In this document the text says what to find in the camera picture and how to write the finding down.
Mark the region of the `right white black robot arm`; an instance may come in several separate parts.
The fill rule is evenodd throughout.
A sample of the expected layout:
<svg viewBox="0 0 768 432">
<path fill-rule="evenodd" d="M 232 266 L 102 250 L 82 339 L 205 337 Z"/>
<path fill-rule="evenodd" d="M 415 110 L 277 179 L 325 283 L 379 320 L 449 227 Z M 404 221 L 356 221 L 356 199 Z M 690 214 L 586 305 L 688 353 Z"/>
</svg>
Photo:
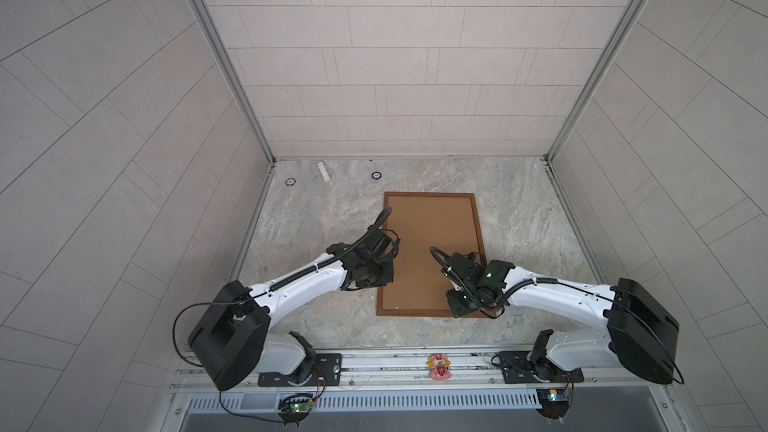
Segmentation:
<svg viewBox="0 0 768 432">
<path fill-rule="evenodd" d="M 498 319 L 518 307 L 583 325 L 577 332 L 540 331 L 526 358 L 512 369 L 550 383 L 570 383 L 583 368 L 616 367 L 655 384 L 685 382 L 676 363 L 679 323 L 638 282 L 579 283 L 487 261 L 475 252 L 447 254 L 433 247 L 430 253 L 452 284 L 446 297 L 456 318 L 479 312 Z"/>
</svg>

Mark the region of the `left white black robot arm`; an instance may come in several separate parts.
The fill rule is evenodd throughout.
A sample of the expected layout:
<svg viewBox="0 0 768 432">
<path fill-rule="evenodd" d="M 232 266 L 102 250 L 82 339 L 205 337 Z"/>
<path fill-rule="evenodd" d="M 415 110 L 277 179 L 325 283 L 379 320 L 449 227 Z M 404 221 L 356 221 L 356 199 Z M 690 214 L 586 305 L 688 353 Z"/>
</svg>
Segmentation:
<svg viewBox="0 0 768 432">
<path fill-rule="evenodd" d="M 273 327 L 324 294 L 388 285 L 399 245 L 394 232 L 372 228 L 357 242 L 334 244 L 280 278 L 251 286 L 232 281 L 207 305 L 187 343 L 219 391 L 253 372 L 301 386 L 313 376 L 317 352 L 301 334 L 280 335 Z"/>
</svg>

